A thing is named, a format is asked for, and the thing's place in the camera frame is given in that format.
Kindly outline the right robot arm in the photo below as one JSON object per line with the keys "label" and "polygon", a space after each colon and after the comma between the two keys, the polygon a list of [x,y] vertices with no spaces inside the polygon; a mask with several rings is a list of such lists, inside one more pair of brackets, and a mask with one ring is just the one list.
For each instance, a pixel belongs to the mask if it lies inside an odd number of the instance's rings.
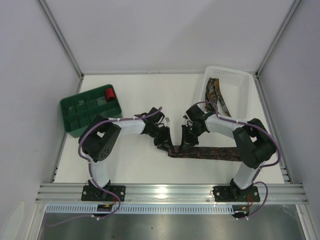
{"label": "right robot arm", "polygon": [[197,103],[186,111],[190,125],[182,126],[180,152],[185,152],[199,144],[199,136],[203,133],[218,133],[235,141],[241,164],[229,184],[229,198],[240,200],[247,195],[259,172],[275,153],[281,158],[279,144],[267,132],[262,122],[253,118],[249,121],[236,120],[222,116],[217,111],[202,111]]}

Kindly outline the dark brown patterned tie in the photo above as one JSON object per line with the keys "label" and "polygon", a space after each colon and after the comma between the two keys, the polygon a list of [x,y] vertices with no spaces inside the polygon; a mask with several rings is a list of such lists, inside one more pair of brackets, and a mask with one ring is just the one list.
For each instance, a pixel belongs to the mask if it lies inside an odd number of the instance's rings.
{"label": "dark brown patterned tie", "polygon": [[204,159],[221,160],[229,162],[241,162],[240,155],[236,147],[191,147],[180,150],[179,146],[174,146],[174,151],[169,150],[168,156],[178,159]]}

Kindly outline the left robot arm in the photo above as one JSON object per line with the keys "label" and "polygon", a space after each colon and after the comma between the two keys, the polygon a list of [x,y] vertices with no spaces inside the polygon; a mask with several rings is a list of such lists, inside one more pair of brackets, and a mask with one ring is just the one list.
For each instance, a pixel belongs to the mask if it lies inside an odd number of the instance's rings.
{"label": "left robot arm", "polygon": [[127,135],[147,135],[154,146],[162,151],[173,151],[170,128],[162,123],[162,108],[153,107],[149,112],[129,118],[107,118],[97,115],[78,140],[78,155],[87,161],[89,186],[99,194],[111,193],[111,180],[107,173],[107,157],[117,139]]}

